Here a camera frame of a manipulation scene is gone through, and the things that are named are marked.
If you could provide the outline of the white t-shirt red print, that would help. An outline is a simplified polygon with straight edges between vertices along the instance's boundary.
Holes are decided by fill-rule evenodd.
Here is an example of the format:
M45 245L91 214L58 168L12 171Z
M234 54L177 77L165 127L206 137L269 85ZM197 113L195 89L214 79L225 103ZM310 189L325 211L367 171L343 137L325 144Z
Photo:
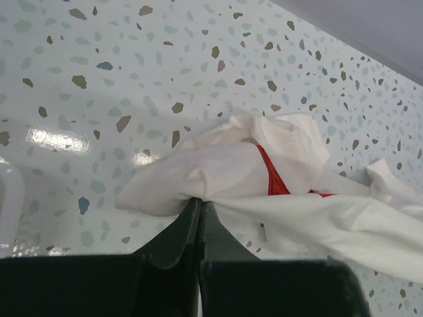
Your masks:
M192 198L232 227L264 225L273 251L327 254L422 281L422 192L387 161L367 166L368 186L327 170L329 152L309 114L233 116L135 174L119 209L168 217Z

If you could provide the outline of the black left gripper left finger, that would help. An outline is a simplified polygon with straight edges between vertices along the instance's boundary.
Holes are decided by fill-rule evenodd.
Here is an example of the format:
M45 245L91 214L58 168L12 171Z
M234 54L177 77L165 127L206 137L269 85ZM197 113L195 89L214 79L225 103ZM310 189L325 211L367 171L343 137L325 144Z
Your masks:
M2 316L196 316L192 199L163 231L130 254L1 260Z

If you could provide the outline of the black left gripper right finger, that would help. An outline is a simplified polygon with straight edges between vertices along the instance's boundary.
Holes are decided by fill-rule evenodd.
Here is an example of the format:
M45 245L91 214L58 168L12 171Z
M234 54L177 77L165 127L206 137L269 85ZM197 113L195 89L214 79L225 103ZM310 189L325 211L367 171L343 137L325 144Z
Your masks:
M212 203L199 224L204 316L369 316L353 271L335 260L261 260L223 226Z

